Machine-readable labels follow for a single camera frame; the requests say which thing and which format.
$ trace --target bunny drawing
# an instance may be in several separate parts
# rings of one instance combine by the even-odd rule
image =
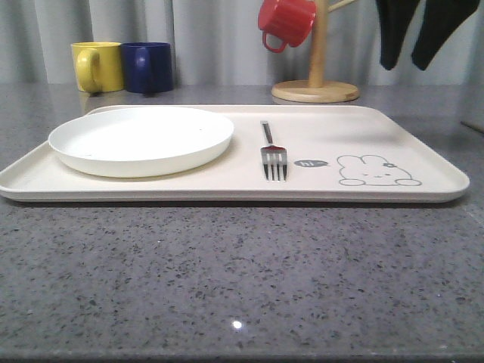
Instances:
[[[418,186],[422,183],[412,178],[410,173],[389,163],[384,157],[377,155],[343,155],[338,157],[341,165],[340,174],[343,179],[340,184],[358,185],[405,185]]]

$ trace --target granite countertop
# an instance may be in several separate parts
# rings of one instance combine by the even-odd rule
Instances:
[[[365,87],[348,103],[467,173],[450,203],[1,198],[0,360],[484,361],[484,140],[460,124],[483,93]],[[0,169],[101,106],[274,102],[268,86],[0,85]]]

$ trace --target curtain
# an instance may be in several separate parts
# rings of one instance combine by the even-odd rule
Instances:
[[[0,82],[74,83],[74,42],[169,42],[179,85],[271,85],[307,79],[310,40],[275,54],[262,45],[262,0],[0,0]],[[380,65],[374,0],[329,17],[325,78],[358,85],[484,82],[483,6],[454,32],[425,70],[411,62],[425,1],[397,66]]]

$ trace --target fork handle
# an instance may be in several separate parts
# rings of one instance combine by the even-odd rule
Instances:
[[[267,139],[267,142],[269,144],[274,144],[274,142],[272,141],[272,133],[271,133],[271,129],[269,128],[269,123],[267,121],[261,121],[261,124],[262,124],[262,127],[264,128],[264,134],[265,134],[265,138]]]

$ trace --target tray rim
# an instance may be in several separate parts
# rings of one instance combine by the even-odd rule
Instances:
[[[405,131],[409,134],[414,141],[423,146],[433,154],[433,156],[438,157],[442,162],[446,163],[454,172],[459,174],[461,178],[463,178],[463,184],[459,189],[451,190],[451,191],[443,191],[439,193],[430,193],[430,192],[406,192],[406,191],[399,191],[398,193],[393,192],[355,192],[355,191],[326,191],[324,192],[327,197],[306,197],[304,194],[309,194],[309,191],[289,191],[291,194],[296,194],[296,197],[287,196],[288,191],[267,191],[266,189],[261,190],[251,190],[251,191],[244,191],[244,195],[234,196],[233,193],[235,191],[239,191],[238,189],[228,189],[221,191],[220,189],[213,189],[213,190],[204,190],[204,191],[168,191],[170,195],[164,195],[164,190],[151,190],[151,191],[140,191],[140,190],[131,190],[126,189],[124,191],[112,191],[109,192],[110,196],[106,197],[105,190],[99,191],[89,191],[89,194],[93,194],[92,197],[84,196],[82,199],[76,197],[77,194],[85,194],[85,191],[23,191],[21,189],[9,188],[5,187],[2,184],[2,176],[11,172],[15,168],[19,167],[21,163],[24,163],[26,160],[29,160],[32,155],[35,155],[39,152],[43,152],[43,149],[48,148],[47,152],[54,152],[50,146],[48,145],[48,141],[42,142],[37,147],[33,148],[27,154],[23,155],[20,159],[13,162],[11,165],[7,166],[5,169],[0,171],[0,195],[6,197],[11,200],[16,200],[20,202],[52,202],[52,203],[59,203],[59,202],[135,202],[135,201],[300,201],[300,202],[341,202],[341,203],[445,203],[451,200],[455,200],[462,195],[465,194],[465,191],[470,186],[470,179],[462,172],[459,168],[457,168],[454,164],[450,163],[446,158],[442,157],[438,154],[434,149],[424,144],[420,139],[416,138],[405,129],[403,129],[399,124],[395,123],[392,119],[390,119],[387,115],[382,113],[381,111],[366,107],[366,106],[357,106],[357,105],[264,105],[264,104],[180,104],[180,105],[173,105],[173,104],[119,104],[119,105],[110,105],[110,106],[103,106],[97,107],[93,110],[90,110],[85,115],[93,114],[93,113],[100,113],[107,110],[116,110],[122,108],[132,108],[132,107],[193,107],[193,108],[201,108],[203,110],[217,110],[218,112],[224,112],[224,109],[234,109],[234,108],[246,108],[250,107],[253,112],[259,110],[281,110],[281,109],[294,109],[294,110],[317,110],[321,108],[333,108],[333,109],[341,109],[343,107],[354,109],[354,110],[364,110],[365,112],[373,112],[378,113],[381,116],[384,116],[389,121],[395,124],[398,128]],[[265,197],[261,197],[261,191],[264,192]],[[117,196],[118,194],[125,194],[125,193],[133,193],[140,194],[139,196],[134,196],[127,198],[126,196],[120,197]],[[157,196],[155,197],[143,197],[146,194],[153,194],[156,193]],[[96,197],[96,194],[104,194],[104,197]],[[359,197],[355,197],[353,194],[360,194]]]

